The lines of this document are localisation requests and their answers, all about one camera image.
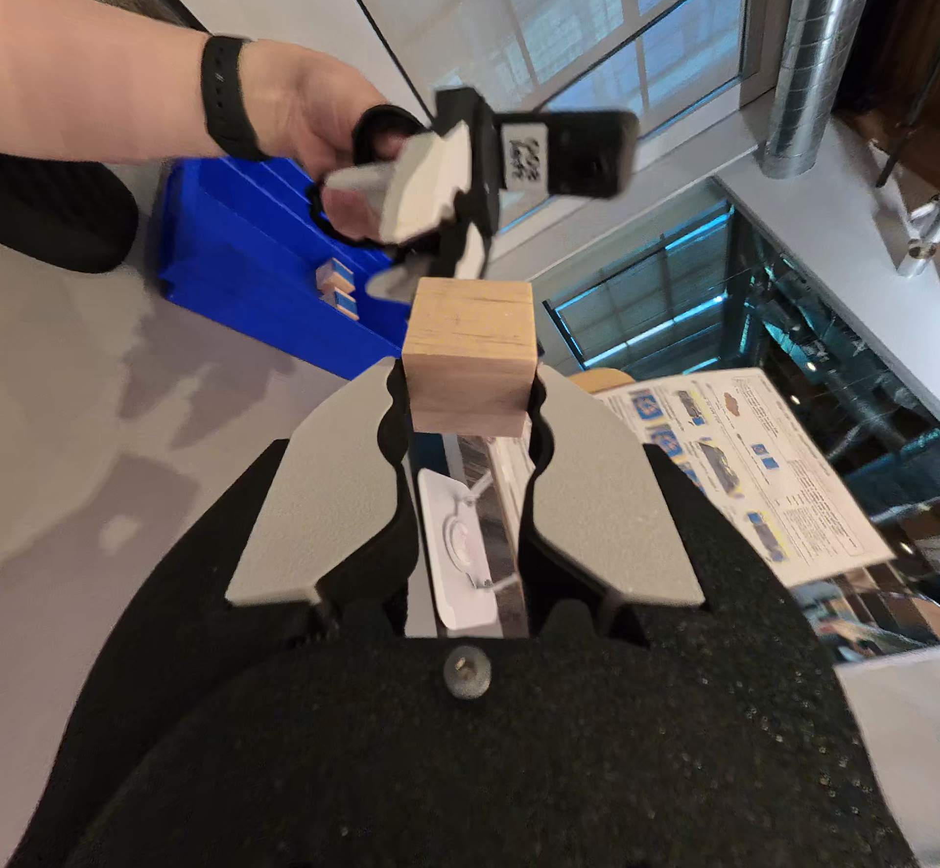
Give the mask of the black textured pad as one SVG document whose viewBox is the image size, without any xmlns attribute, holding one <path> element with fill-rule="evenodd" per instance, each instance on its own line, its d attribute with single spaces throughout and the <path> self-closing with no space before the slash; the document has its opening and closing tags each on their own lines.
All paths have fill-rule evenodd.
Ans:
<svg viewBox="0 0 940 868">
<path fill-rule="evenodd" d="M 99 162 L 1 156 L 1 244 L 82 274 L 120 266 L 134 245 L 131 191 Z"/>
</svg>

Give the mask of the large window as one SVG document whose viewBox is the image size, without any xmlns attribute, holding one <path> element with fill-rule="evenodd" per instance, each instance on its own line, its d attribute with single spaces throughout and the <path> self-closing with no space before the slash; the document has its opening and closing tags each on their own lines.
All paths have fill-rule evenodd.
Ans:
<svg viewBox="0 0 940 868">
<path fill-rule="evenodd" d="M 360 0 L 421 100 L 624 109 L 652 134 L 742 79 L 748 0 Z"/>
</svg>

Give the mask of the white flat device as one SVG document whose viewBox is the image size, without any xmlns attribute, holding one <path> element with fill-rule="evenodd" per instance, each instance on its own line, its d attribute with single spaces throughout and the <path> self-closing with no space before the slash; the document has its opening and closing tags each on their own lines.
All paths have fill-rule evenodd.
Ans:
<svg viewBox="0 0 940 868">
<path fill-rule="evenodd" d="M 433 599 L 450 634 L 489 627 L 498 619 L 477 511 L 492 484 L 489 473 L 473 487 L 430 469 L 417 473 Z"/>
</svg>

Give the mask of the printed instruction sheet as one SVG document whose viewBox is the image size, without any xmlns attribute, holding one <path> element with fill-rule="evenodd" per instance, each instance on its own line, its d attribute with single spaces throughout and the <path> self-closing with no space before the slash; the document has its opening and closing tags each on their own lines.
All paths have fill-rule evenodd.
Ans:
<svg viewBox="0 0 940 868">
<path fill-rule="evenodd" d="M 763 370 L 661 377 L 596 398 L 660 447 L 788 588 L 894 560 Z"/>
</svg>

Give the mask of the person's left forearm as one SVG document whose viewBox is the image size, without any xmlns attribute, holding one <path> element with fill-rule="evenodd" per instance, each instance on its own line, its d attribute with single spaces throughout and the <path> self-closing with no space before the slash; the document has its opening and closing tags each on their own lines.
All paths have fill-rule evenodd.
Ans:
<svg viewBox="0 0 940 868">
<path fill-rule="evenodd" d="M 1 152 L 104 163 L 220 157 L 208 35 L 94 0 L 1 0 Z"/>
</svg>

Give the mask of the metal fitting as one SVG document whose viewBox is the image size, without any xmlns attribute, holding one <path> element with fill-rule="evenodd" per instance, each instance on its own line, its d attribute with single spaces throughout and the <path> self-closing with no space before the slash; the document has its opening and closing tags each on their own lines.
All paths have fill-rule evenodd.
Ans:
<svg viewBox="0 0 940 868">
<path fill-rule="evenodd" d="M 917 277 L 932 265 L 939 248 L 939 194 L 907 213 L 902 221 L 908 240 L 897 265 L 900 277 Z"/>
</svg>

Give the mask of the silver ventilation duct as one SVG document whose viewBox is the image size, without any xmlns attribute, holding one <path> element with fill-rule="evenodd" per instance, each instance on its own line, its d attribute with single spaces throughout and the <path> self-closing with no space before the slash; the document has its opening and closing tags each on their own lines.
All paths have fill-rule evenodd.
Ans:
<svg viewBox="0 0 940 868">
<path fill-rule="evenodd" d="M 790 180 L 815 165 L 867 0 L 792 0 L 759 167 Z"/>
</svg>

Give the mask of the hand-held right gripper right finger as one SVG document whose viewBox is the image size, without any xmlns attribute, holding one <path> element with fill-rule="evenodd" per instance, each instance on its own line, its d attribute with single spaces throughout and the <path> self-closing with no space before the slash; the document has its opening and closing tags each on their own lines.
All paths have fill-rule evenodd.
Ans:
<svg viewBox="0 0 940 868">
<path fill-rule="evenodd" d="M 644 446 L 605 404 L 539 365 L 528 414 L 534 465 L 518 566 L 527 617 L 558 601 L 593 616 L 623 605 L 699 608 L 705 598 Z"/>
</svg>

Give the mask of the person's left hand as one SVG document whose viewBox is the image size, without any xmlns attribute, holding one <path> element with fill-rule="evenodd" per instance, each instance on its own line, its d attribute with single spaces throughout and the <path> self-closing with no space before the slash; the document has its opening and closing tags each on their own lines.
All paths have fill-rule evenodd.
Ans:
<svg viewBox="0 0 940 868">
<path fill-rule="evenodd" d="M 241 49 L 243 106 L 260 150 L 291 158 L 316 183 L 353 165 L 353 131 L 387 101 L 357 70 L 322 52 L 261 40 Z"/>
</svg>

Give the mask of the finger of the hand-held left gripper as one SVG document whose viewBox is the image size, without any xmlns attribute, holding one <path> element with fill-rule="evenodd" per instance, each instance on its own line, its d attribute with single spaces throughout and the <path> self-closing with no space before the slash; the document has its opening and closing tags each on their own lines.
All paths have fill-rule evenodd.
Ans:
<svg viewBox="0 0 940 868">
<path fill-rule="evenodd" d="M 490 240 L 484 237 L 476 225 L 466 228 L 464 250 L 454 268 L 455 280 L 480 280 L 489 259 Z"/>
<path fill-rule="evenodd" d="M 417 273 L 409 263 L 393 264 L 377 272 L 366 285 L 370 298 L 414 298 L 417 292 Z"/>
</svg>

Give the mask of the blue plastic bin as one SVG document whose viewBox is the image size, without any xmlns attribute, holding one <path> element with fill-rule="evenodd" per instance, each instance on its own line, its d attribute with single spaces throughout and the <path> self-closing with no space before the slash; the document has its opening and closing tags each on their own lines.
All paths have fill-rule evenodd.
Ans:
<svg viewBox="0 0 940 868">
<path fill-rule="evenodd" d="M 389 258 L 321 232 L 309 217 L 310 184 L 288 159 L 178 161 L 165 183 L 158 275 L 169 301 L 352 379 L 400 356 L 409 307 L 367 296 Z M 329 258 L 355 276 L 358 322 L 321 299 L 315 271 Z"/>
</svg>

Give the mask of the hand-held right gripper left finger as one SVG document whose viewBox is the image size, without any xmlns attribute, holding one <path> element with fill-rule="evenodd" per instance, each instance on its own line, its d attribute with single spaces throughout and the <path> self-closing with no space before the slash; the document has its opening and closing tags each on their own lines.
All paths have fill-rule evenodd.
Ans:
<svg viewBox="0 0 940 868">
<path fill-rule="evenodd" d="M 229 604 L 341 614 L 375 601 L 404 627 L 420 553 L 410 437 L 403 365 L 392 357 L 312 411 L 288 439 L 229 580 Z"/>
</svg>

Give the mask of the black wristband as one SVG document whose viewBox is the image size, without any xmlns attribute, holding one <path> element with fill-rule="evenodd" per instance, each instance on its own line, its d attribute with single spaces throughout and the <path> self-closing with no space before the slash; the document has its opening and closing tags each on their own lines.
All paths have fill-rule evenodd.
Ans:
<svg viewBox="0 0 940 868">
<path fill-rule="evenodd" d="M 200 89 L 206 131 L 223 154 L 249 162 L 268 162 L 250 122 L 241 87 L 240 58 L 247 40 L 211 35 L 200 64 Z"/>
</svg>

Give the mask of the round wooden object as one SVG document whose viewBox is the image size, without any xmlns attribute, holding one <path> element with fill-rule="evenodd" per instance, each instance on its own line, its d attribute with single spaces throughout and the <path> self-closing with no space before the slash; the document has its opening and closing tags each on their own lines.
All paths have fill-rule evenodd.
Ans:
<svg viewBox="0 0 940 868">
<path fill-rule="evenodd" d="M 635 379 L 631 375 L 612 368 L 588 369 L 570 375 L 568 379 L 572 384 L 590 395 L 598 395 L 635 384 Z"/>
</svg>

